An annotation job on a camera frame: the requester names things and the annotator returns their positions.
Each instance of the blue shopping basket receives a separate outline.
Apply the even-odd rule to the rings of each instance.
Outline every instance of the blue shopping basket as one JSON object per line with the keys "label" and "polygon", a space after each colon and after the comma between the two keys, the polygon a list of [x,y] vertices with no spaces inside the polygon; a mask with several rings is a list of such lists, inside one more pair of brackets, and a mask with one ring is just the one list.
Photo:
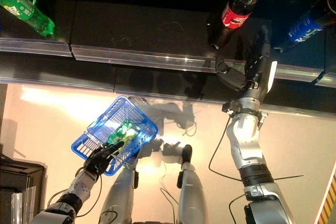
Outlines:
{"label": "blue shopping basket", "polygon": [[110,162],[105,174],[112,176],[144,144],[155,138],[158,132],[156,125],[126,97],[118,97],[95,122],[91,123],[87,130],[73,142],[72,151],[87,159],[93,150],[108,140],[125,119],[131,120],[132,124],[140,128],[140,131],[136,138]]}

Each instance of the reflective floor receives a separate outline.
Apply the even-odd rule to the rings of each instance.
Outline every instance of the reflective floor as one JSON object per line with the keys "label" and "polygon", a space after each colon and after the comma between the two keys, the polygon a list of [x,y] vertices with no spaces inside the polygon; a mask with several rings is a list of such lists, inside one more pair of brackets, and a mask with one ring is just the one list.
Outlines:
{"label": "reflective floor", "polygon": [[[41,163],[47,167],[46,201],[69,187],[83,160],[70,146],[120,94],[49,86],[9,84],[1,128],[3,153],[11,158]],[[243,185],[222,178],[208,169],[209,160],[223,133],[228,115],[221,104],[146,98],[146,113],[158,125],[167,143],[181,142],[193,147],[192,163],[203,183],[211,224],[233,223],[229,202],[243,193]],[[271,110],[260,134],[260,146],[274,178],[280,180],[297,223],[313,223],[335,162],[336,118]],[[134,192],[133,221],[173,222],[169,202],[159,188],[166,187],[179,198],[176,187],[180,165],[162,160],[161,152],[140,159],[139,187]],[[239,177],[229,141],[224,137],[212,169]],[[76,224],[97,223],[99,213],[116,176],[103,176],[101,197],[90,214]],[[96,201],[99,184],[93,188],[80,214]],[[245,223],[244,198],[233,203],[237,223]]]}

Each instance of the blue label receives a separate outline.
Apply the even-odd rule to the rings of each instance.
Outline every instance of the blue label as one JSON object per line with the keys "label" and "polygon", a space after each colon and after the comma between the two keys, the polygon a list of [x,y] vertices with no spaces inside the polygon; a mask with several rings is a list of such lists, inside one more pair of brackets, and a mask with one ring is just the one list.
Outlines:
{"label": "blue label", "polygon": [[310,17],[310,14],[307,14],[289,29],[288,35],[291,41],[298,43],[305,41],[317,31],[321,30],[323,30],[323,27],[316,24]]}

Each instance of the yellow and black stripe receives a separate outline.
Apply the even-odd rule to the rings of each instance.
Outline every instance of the yellow and black stripe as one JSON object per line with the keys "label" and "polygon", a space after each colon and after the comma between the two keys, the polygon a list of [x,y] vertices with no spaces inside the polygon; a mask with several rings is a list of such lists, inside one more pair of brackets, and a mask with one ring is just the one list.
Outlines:
{"label": "yellow and black stripe", "polygon": [[336,202],[336,174],[335,169],[333,170],[333,175],[331,182],[329,183],[329,190],[327,196],[324,197],[323,208],[321,209],[321,214],[318,220],[318,224],[328,224],[332,208]]}

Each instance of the red label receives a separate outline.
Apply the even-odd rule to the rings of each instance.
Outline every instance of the red label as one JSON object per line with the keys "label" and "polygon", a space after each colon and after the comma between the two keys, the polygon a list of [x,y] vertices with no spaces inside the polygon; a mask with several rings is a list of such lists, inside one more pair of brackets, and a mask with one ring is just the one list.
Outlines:
{"label": "red label", "polygon": [[223,21],[224,26],[230,29],[236,29],[242,26],[242,24],[248,18],[249,15],[250,14],[247,14],[244,16],[237,15],[227,5],[225,10],[223,11],[222,21]]}

